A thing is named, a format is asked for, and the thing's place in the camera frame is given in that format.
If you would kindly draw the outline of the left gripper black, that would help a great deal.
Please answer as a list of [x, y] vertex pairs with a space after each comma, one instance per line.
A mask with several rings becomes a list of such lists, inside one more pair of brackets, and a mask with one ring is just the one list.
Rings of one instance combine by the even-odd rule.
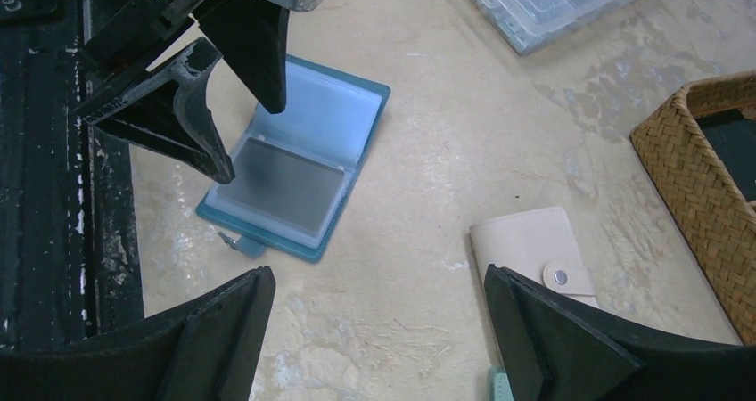
[[[284, 111], [290, 11], [310, 12], [323, 0], [92, 1], [109, 22], [77, 58], [89, 71], [122, 71], [97, 86], [77, 115], [108, 135], [228, 184], [233, 163], [206, 103], [211, 71], [222, 53], [269, 113]], [[210, 41], [199, 37], [152, 70], [149, 59], [135, 63], [181, 29], [191, 12]]]

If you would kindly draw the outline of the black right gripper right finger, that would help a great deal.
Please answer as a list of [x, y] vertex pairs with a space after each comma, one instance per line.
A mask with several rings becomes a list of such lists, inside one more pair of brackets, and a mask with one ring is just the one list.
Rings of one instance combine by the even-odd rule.
[[634, 323], [489, 266], [485, 297], [516, 400], [753, 400], [755, 348]]

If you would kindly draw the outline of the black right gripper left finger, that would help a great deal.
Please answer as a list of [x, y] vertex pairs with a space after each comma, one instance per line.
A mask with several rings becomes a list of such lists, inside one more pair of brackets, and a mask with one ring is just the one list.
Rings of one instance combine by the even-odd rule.
[[200, 297], [54, 351], [1, 355], [3, 400], [246, 400], [276, 282], [252, 269]]

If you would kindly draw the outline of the blue leather card holder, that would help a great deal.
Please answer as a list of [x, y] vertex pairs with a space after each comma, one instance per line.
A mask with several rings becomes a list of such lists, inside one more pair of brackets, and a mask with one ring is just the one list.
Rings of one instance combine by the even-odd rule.
[[299, 236], [270, 232], [218, 209], [211, 202], [221, 184], [213, 184], [196, 214], [240, 235], [226, 243], [256, 258], [265, 248], [280, 250], [309, 263], [319, 262], [357, 182], [366, 156], [390, 99], [389, 86], [344, 71], [289, 55], [285, 64], [287, 104], [281, 113], [271, 114], [258, 105], [250, 124], [231, 153], [232, 163], [246, 139], [274, 145], [305, 159], [337, 168], [345, 173], [341, 190], [319, 237], [301, 242]]

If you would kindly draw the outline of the black VIP credit card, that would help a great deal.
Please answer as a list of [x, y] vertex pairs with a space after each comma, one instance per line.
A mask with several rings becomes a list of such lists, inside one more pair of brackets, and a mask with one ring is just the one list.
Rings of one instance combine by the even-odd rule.
[[697, 123], [747, 201], [755, 200], [755, 121], [740, 109], [724, 110]]

